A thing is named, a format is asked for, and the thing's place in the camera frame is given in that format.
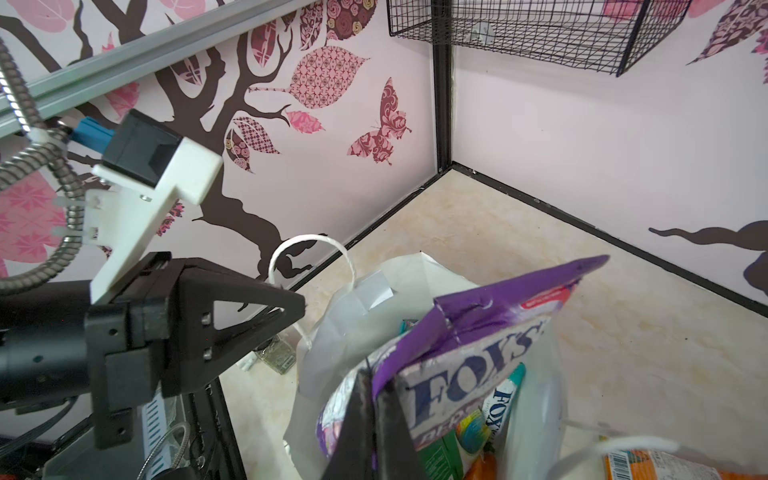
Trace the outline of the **left metal flexible conduit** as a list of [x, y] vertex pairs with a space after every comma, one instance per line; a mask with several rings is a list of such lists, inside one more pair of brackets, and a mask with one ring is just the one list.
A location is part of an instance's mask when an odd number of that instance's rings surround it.
[[1, 190], [17, 192], [31, 185], [30, 178], [40, 170], [43, 185], [57, 182], [63, 195], [63, 234], [55, 249], [33, 268], [1, 280], [1, 294], [11, 296], [39, 288], [69, 267], [84, 243], [85, 189], [68, 158], [72, 130], [59, 123], [50, 126], [38, 111], [36, 102], [15, 59], [1, 45], [1, 94], [27, 139], [26, 147], [1, 162]]

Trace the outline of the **aluminium rail left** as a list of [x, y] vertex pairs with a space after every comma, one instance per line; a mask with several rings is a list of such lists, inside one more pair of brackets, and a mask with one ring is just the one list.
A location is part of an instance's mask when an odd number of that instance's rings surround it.
[[45, 118], [296, 11], [306, 1], [233, 1], [39, 78], [29, 85]]

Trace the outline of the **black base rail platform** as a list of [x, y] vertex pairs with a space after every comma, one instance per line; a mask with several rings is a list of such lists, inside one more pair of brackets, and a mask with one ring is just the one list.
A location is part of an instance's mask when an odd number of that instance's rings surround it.
[[[171, 468], [153, 479], [243, 479], [246, 476], [234, 429], [219, 381], [173, 398], [166, 405]], [[53, 419], [55, 425], [1, 459], [4, 479], [141, 479], [159, 450], [145, 459], [141, 408], [133, 418], [133, 436], [125, 444], [99, 450], [95, 446], [90, 394], [80, 392], [69, 406], [65, 399], [40, 405], [25, 400], [1, 401], [1, 444]]]

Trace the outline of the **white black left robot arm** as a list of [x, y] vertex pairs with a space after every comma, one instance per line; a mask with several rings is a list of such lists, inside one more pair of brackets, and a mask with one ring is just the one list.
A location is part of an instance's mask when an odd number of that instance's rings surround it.
[[156, 395], [203, 389], [305, 313], [302, 295], [200, 258], [146, 255], [100, 300], [86, 281], [1, 300], [1, 406], [91, 398], [95, 445], [131, 441]]

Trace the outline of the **purple snack bag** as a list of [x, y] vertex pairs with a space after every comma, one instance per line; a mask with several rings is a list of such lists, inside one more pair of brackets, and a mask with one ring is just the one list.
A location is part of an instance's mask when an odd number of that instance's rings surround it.
[[312, 447], [333, 454], [363, 367], [375, 394], [394, 384], [416, 448], [430, 445], [513, 372], [606, 262], [582, 258], [478, 286], [417, 253], [342, 288], [315, 326], [301, 378], [316, 404]]

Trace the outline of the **orange snack bag with label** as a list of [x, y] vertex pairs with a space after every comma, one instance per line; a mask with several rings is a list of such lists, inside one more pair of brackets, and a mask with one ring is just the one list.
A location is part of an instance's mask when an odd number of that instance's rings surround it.
[[674, 455], [647, 450], [611, 452], [604, 457], [612, 480], [766, 480], [766, 474], [721, 471]]

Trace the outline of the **teal snack bag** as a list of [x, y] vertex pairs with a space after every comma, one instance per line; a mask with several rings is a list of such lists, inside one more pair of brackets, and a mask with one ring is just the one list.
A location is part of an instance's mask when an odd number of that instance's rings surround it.
[[511, 405], [526, 376], [526, 366], [521, 363], [484, 400], [482, 413], [485, 425], [490, 431], [489, 441], [493, 442], [509, 418]]

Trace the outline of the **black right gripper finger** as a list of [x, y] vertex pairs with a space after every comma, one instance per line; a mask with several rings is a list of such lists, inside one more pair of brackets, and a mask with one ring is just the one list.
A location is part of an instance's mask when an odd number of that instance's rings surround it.
[[357, 371], [340, 437], [324, 479], [425, 479], [394, 384], [373, 393], [369, 368]]

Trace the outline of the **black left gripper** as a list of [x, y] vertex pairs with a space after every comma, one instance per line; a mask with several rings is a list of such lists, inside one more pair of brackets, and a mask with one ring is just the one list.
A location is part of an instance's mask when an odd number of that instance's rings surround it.
[[147, 254], [84, 318], [96, 448], [130, 442], [137, 408], [202, 389], [305, 309], [302, 295], [208, 260]]

